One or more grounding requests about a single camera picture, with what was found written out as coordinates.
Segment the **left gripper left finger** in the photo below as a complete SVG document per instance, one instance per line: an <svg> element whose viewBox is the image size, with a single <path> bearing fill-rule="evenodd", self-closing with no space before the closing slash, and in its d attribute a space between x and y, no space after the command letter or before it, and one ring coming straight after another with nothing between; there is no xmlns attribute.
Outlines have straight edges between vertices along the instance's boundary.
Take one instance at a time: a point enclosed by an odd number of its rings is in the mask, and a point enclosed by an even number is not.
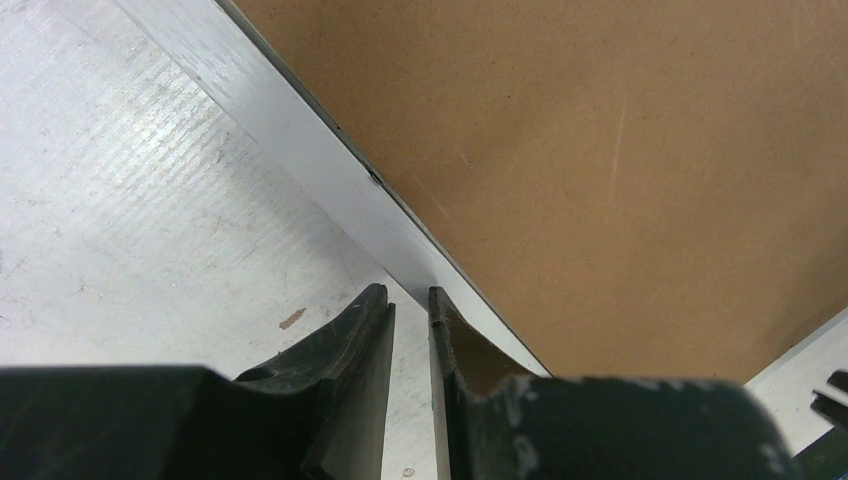
<svg viewBox="0 0 848 480"><path fill-rule="evenodd" d="M234 379L196 365L1 372L5 479L377 479L395 327L367 286Z"/></svg>

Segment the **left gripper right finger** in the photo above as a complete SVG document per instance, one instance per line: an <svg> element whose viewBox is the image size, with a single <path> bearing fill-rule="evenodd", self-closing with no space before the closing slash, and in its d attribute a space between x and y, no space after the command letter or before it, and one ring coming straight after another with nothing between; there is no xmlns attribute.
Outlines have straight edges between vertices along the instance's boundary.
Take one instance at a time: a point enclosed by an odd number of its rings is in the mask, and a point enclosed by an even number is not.
<svg viewBox="0 0 848 480"><path fill-rule="evenodd" d="M542 377L428 294L442 479L799 479L771 418L708 379Z"/></svg>

